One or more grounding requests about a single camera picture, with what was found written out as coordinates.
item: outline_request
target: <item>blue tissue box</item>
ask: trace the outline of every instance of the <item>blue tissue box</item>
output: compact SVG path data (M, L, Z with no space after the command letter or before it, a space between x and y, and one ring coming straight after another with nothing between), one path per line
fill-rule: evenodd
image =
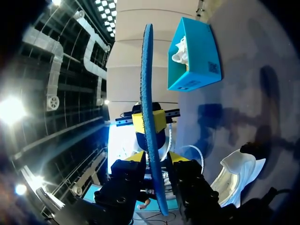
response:
M174 62L176 44L186 36L188 67ZM182 18L168 52L168 90L191 91L222 79L216 43L210 26Z

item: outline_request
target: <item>shoe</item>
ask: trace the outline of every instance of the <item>shoe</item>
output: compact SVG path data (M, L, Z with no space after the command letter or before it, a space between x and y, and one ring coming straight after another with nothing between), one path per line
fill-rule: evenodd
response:
M248 143L221 161L223 169L211 185L213 190L219 192L218 203L221 207L231 203L237 208L240 207L242 190L255 180L266 162L261 155L260 152L259 159L257 159L258 155L255 157L253 148Z

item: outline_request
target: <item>white wall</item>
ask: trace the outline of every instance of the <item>white wall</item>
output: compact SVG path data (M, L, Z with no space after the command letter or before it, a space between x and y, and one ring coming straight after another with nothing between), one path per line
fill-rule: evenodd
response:
M106 65L111 120L140 99L143 33L148 23L154 31L152 100L178 102L178 93L167 90L167 53L181 17L194 19L197 6L198 0L118 0L116 42ZM169 109L174 108L177 105L170 104Z

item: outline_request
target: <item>blue mat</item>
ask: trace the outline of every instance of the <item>blue mat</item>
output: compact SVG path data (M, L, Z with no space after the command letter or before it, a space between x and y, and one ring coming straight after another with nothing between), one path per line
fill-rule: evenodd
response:
M149 164L152 173L152 181L156 193L157 202L161 213L164 216L169 214L168 205L165 198L165 186L160 167L158 146L156 141L156 132L154 118L152 113L152 58L153 58L153 27L147 24L144 32L144 41L142 45L142 68L141 68L141 106L143 122L145 127L146 142L149 152Z

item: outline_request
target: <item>table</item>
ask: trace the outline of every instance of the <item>table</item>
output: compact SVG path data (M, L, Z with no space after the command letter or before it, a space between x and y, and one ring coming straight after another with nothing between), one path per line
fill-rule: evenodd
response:
M288 21L286 27L287 21L271 13L280 6L278 16L291 19L291 5L267 8L262 2L272 1L229 0L221 6L210 24L223 80L179 94L176 152L199 158L195 150L180 147L200 148L209 183L221 171L220 161L246 142L268 147L265 167L246 188L242 203L262 197L270 187L299 188L300 38L293 31L299 25ZM271 207L278 209L285 199L287 195L278 195Z

